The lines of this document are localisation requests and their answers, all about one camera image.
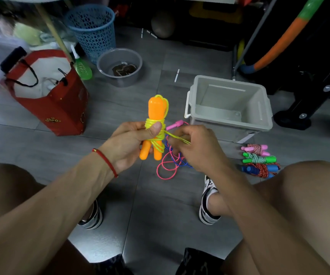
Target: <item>blue plastic basket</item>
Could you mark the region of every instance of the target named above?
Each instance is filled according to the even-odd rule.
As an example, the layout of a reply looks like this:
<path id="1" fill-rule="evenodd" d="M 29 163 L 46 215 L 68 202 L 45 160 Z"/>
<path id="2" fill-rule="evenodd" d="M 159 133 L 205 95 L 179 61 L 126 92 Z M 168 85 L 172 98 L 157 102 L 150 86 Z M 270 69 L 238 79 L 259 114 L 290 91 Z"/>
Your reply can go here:
<path id="1" fill-rule="evenodd" d="M 114 12 L 104 5 L 87 4 L 71 9 L 64 17 L 90 61 L 96 64 L 105 51 L 115 48 Z"/>

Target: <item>white marker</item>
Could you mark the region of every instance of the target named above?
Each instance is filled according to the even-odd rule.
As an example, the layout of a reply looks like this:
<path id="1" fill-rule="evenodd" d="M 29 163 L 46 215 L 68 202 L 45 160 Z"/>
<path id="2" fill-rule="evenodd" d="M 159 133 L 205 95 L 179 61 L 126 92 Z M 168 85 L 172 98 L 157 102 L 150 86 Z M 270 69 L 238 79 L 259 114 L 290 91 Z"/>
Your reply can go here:
<path id="1" fill-rule="evenodd" d="M 174 80 L 174 83 L 175 83 L 175 82 L 176 82 L 176 80 L 178 79 L 179 70 L 180 70 L 180 69 L 178 69 L 178 72 L 176 73 L 176 76 L 175 76 L 175 80 Z"/>

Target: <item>gray basin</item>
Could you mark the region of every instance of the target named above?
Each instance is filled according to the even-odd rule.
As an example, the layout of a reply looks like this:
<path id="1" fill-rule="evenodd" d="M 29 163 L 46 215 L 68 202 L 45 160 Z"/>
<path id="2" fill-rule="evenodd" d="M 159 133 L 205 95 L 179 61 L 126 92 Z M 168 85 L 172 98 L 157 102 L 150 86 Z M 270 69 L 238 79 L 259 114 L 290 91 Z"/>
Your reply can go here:
<path id="1" fill-rule="evenodd" d="M 137 70 L 126 76 L 114 76 L 113 67 L 125 61 L 127 64 L 134 64 Z M 96 63 L 98 70 L 106 77 L 106 80 L 115 87 L 129 87 L 133 85 L 139 77 L 142 68 L 141 56 L 133 50 L 127 48 L 115 48 L 103 53 Z"/>

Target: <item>black and white sneaker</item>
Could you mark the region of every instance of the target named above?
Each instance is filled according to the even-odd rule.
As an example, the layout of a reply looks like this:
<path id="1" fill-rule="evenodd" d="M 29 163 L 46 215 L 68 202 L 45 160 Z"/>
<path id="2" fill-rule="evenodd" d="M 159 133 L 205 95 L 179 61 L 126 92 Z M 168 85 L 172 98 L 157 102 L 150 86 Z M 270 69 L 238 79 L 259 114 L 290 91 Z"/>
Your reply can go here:
<path id="1" fill-rule="evenodd" d="M 79 226 L 82 226 L 86 230 L 94 230 L 103 222 L 103 213 L 98 206 L 98 201 L 95 200 L 93 205 L 94 207 L 90 217 L 86 221 L 81 220 L 78 223 Z"/>
<path id="2" fill-rule="evenodd" d="M 205 176 L 205 189 L 203 190 L 201 206 L 199 207 L 199 219 L 206 225 L 212 225 L 216 223 L 221 216 L 213 216 L 207 209 L 208 198 L 211 194 L 218 192 L 213 181 Z"/>

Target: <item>blue cord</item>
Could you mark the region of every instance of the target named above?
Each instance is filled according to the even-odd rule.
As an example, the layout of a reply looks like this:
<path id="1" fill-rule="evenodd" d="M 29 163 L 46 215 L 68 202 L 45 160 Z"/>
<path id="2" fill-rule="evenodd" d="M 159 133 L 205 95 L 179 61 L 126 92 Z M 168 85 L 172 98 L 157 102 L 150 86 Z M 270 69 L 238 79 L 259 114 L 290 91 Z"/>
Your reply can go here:
<path id="1" fill-rule="evenodd" d="M 169 145 L 167 144 L 167 140 L 164 140 L 164 141 L 165 141 L 165 142 L 164 142 L 165 148 L 168 150 L 168 149 L 169 149 Z M 188 162 L 184 162 L 183 160 L 181 160 L 181 158 L 180 158 L 180 157 L 181 157 L 181 154 L 180 154 L 179 159 L 180 159 L 180 161 L 183 163 L 183 165 L 178 164 L 178 163 L 174 160 L 173 156 L 170 155 L 170 157 L 171 157 L 171 159 L 173 160 L 173 162 L 175 163 L 175 165 L 177 165 L 177 166 L 179 166 L 179 167 L 188 166 L 189 168 L 192 168 L 192 169 L 193 169 L 193 167 L 192 167 L 191 165 L 189 165 Z"/>

